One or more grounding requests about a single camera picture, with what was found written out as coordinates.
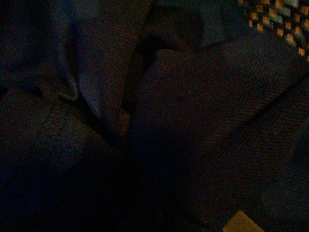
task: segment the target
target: tan paper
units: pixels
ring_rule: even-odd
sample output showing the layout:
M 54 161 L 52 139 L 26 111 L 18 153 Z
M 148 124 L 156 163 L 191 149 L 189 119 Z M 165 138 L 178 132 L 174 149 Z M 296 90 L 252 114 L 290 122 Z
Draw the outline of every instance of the tan paper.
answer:
M 223 232 L 265 232 L 242 211 L 238 211 L 224 226 Z

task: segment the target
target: clothing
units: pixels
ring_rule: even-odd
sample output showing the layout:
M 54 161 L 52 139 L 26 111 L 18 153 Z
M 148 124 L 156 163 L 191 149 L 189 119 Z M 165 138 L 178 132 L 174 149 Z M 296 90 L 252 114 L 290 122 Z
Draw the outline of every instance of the clothing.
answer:
M 5 4 L 1 178 L 17 196 L 26 172 L 61 179 L 89 159 L 119 170 L 129 153 L 157 183 L 153 202 L 169 202 L 169 231 L 220 231 L 238 210 L 265 231 L 296 229 L 266 210 L 265 192 L 308 120 L 309 66 L 236 2 Z

